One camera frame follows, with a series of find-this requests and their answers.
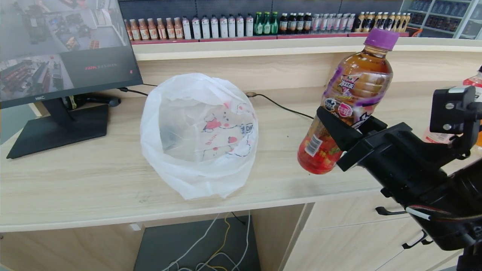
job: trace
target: green glass bottle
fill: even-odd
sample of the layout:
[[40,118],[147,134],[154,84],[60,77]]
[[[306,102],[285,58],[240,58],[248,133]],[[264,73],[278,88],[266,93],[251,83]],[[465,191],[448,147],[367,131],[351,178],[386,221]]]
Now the green glass bottle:
[[273,11],[273,16],[271,17],[271,34],[278,34],[278,12]]
[[261,36],[263,34],[263,23],[261,22],[261,12],[256,12],[256,22],[254,23],[254,34]]
[[271,33],[271,25],[269,23],[269,12],[265,11],[265,23],[263,24],[263,34],[269,35]]

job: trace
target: drawer handle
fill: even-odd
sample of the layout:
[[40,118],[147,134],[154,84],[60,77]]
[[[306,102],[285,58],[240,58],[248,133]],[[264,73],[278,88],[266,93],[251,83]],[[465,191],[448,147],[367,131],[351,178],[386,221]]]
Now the drawer handle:
[[404,244],[402,245],[403,249],[412,248],[412,247],[416,246],[418,243],[423,242],[423,241],[425,240],[425,238],[428,237],[428,234],[427,234],[424,230],[422,230],[422,232],[423,232],[422,238],[418,239],[418,241],[415,242],[415,243],[413,243],[413,244],[404,243]]
[[375,210],[379,215],[382,215],[382,216],[394,216],[394,215],[402,215],[407,213],[406,211],[390,212],[383,206],[377,207],[375,208]]

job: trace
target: purple bottle cap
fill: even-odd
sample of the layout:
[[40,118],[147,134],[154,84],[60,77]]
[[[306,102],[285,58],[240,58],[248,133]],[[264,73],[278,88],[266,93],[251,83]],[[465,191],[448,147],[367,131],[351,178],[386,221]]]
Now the purple bottle cap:
[[366,37],[364,44],[391,51],[397,43],[399,35],[398,32],[373,28]]

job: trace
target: computer monitor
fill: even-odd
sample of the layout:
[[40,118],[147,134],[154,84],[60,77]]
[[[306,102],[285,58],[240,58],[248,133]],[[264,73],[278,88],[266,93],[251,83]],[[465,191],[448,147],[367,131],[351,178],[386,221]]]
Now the computer monitor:
[[0,106],[42,102],[7,158],[104,136],[107,105],[62,98],[142,84],[117,0],[1,0]]

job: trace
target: black cable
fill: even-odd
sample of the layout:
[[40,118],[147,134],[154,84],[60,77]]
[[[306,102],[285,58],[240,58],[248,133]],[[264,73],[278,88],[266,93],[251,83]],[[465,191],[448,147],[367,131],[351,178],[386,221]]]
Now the black cable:
[[239,221],[241,222],[243,225],[246,225],[246,222],[242,221],[241,219],[239,219],[235,214],[234,212],[231,212],[233,214],[233,216]]
[[281,108],[282,108],[282,109],[284,109],[284,110],[287,110],[287,111],[290,111],[290,112],[292,112],[292,113],[295,113],[295,114],[298,114],[298,115],[301,115],[301,116],[304,116],[304,117],[307,117],[307,118],[313,119],[313,117],[311,117],[311,116],[309,116],[309,115],[307,115],[307,114],[304,114],[304,113],[301,113],[301,112],[298,112],[298,111],[291,110],[291,109],[289,109],[289,108],[286,108],[286,107],[284,107],[284,106],[282,106],[282,105],[278,104],[277,102],[275,102],[275,101],[271,100],[269,97],[267,97],[267,96],[266,96],[266,95],[264,95],[264,94],[258,94],[258,93],[255,93],[255,94],[253,94],[253,95],[248,95],[248,94],[249,94],[249,92],[248,92],[248,93],[246,93],[246,96],[248,96],[248,98],[252,98],[252,97],[256,97],[256,96],[262,96],[262,97],[264,97],[264,98],[268,99],[268,100],[269,100],[270,102],[272,102],[273,104],[275,104],[275,105],[277,105],[277,106],[281,107]]
[[140,95],[147,96],[147,93],[144,93],[144,92],[141,92],[141,91],[137,91],[137,90],[128,89],[128,88],[126,88],[126,87],[118,88],[118,90],[120,90],[120,91],[122,91],[122,92],[133,92],[133,93],[137,93],[137,94],[140,94]]

